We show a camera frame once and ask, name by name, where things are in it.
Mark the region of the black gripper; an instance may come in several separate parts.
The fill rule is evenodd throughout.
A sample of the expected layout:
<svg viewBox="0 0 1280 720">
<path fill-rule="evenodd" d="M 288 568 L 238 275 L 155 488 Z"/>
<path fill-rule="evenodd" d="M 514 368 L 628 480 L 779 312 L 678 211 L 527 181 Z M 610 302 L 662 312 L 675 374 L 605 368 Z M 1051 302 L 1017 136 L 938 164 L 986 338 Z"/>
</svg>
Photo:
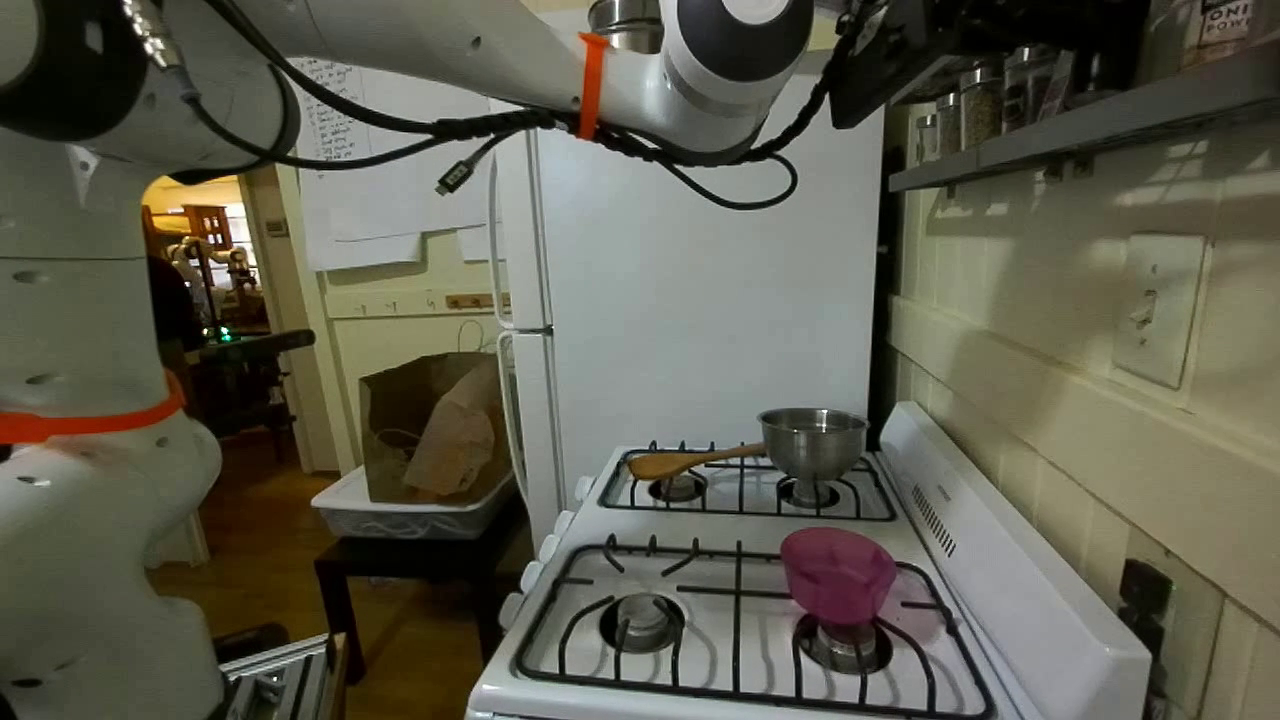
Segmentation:
<svg viewBox="0 0 1280 720">
<path fill-rule="evenodd" d="M 978 31 L 978 0 L 857 0 L 824 66 L 834 128 L 894 103 Z"/>
</svg>

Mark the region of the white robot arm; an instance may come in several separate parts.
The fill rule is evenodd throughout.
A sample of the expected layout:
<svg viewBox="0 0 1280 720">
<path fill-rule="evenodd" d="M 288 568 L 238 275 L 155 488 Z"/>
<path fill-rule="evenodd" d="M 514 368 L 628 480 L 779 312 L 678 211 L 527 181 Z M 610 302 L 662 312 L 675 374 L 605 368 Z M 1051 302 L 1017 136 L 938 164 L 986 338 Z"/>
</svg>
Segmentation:
<svg viewBox="0 0 1280 720">
<path fill-rule="evenodd" d="M 831 0 L 654 0 L 661 49 L 610 56 L 527 0 L 0 0 L 0 702 L 3 720 L 214 720 L 202 611 L 148 550 L 221 477 L 165 368 L 138 201 L 166 173 L 294 158 L 293 56 L 489 95 L 432 144 L 542 120 L 636 134 L 684 164 L 758 128 Z"/>
</svg>

